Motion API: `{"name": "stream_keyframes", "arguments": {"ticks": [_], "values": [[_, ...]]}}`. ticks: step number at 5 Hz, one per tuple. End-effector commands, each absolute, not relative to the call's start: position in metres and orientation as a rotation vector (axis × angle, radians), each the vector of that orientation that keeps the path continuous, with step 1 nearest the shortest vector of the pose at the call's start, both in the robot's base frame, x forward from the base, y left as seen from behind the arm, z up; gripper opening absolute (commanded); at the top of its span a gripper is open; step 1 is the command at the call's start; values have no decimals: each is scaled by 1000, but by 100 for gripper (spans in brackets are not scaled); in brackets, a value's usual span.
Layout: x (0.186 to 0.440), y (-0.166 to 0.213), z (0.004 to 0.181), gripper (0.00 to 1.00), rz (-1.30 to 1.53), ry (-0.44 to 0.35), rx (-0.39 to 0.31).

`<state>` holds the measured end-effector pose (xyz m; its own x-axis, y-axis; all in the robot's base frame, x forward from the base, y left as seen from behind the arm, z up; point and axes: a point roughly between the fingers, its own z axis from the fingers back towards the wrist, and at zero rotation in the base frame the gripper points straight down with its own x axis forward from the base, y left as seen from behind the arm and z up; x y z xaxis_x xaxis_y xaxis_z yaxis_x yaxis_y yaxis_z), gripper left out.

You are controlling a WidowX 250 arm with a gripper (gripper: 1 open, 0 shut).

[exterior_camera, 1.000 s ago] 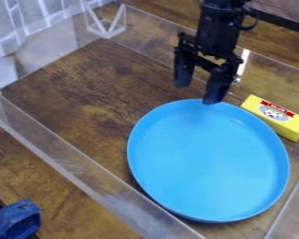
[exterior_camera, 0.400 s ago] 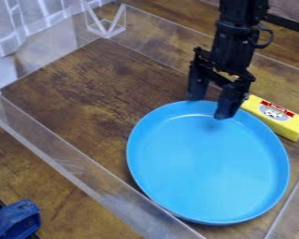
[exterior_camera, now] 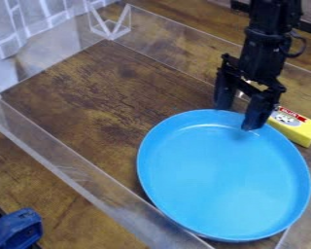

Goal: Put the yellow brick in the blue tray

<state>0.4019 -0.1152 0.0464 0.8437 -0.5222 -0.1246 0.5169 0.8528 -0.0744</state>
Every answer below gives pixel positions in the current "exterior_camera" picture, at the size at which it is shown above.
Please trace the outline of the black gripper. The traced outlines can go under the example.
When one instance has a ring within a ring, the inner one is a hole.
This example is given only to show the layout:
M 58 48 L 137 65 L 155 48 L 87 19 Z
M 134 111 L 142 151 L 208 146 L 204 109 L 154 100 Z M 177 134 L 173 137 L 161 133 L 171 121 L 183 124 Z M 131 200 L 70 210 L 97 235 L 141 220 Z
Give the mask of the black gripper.
M 245 35 L 241 57 L 222 54 L 224 61 L 216 80 L 214 108 L 229 110 L 237 91 L 241 90 L 250 96 L 242 129 L 256 130 L 266 124 L 286 91 L 278 77 L 289 58 L 292 37 L 288 33 L 268 34 L 253 28 L 245 30 Z M 266 86 L 266 91 L 256 89 L 248 81 Z

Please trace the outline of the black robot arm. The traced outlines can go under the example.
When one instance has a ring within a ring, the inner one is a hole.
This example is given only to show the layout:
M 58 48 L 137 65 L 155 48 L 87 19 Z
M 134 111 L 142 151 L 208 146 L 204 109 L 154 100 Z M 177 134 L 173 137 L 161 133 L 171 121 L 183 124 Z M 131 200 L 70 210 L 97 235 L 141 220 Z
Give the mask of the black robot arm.
M 229 110 L 237 92 L 248 95 L 244 130 L 264 127 L 288 91 L 278 77 L 286 60 L 301 56 L 306 49 L 306 39 L 294 31 L 302 15 L 301 0 L 250 0 L 241 57 L 222 54 L 214 108 Z

